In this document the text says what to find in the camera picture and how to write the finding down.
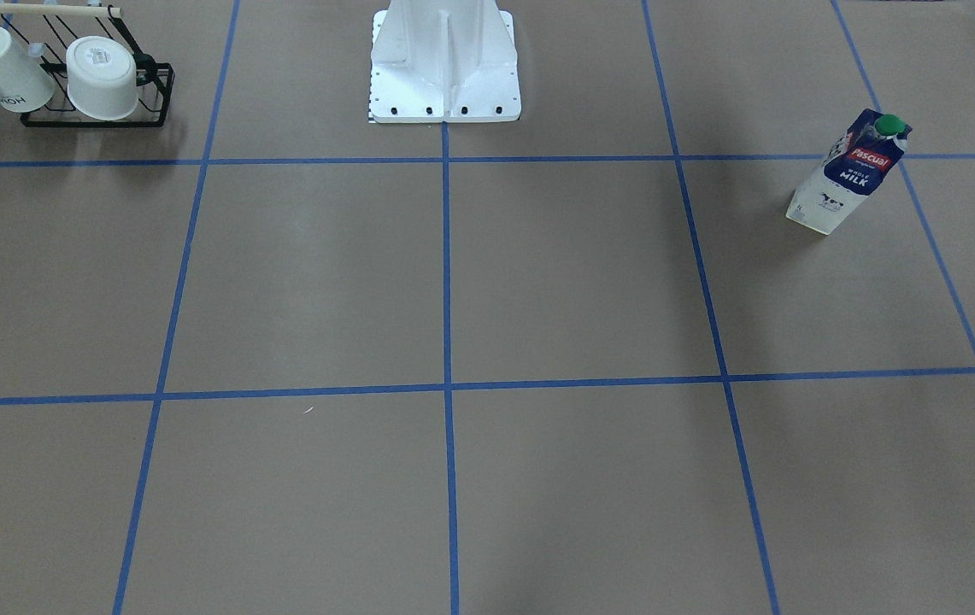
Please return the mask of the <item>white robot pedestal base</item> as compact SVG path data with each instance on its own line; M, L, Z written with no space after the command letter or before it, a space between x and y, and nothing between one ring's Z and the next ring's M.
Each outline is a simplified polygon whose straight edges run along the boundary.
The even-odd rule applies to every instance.
M392 1L374 13L371 35L370 121L521 117L514 16L495 1Z

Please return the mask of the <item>blue white milk carton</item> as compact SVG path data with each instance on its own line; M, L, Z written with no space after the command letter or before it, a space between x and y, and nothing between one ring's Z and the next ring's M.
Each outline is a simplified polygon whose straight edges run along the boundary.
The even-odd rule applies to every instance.
M785 218L832 234L882 185L905 155L912 131L900 116L863 109L793 191Z

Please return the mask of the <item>white cup on rack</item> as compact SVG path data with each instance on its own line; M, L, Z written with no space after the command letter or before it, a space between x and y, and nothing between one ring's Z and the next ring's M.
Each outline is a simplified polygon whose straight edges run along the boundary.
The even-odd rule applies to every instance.
M135 112L139 94L132 52L111 38L85 36L67 46L67 95L94 120L123 120Z

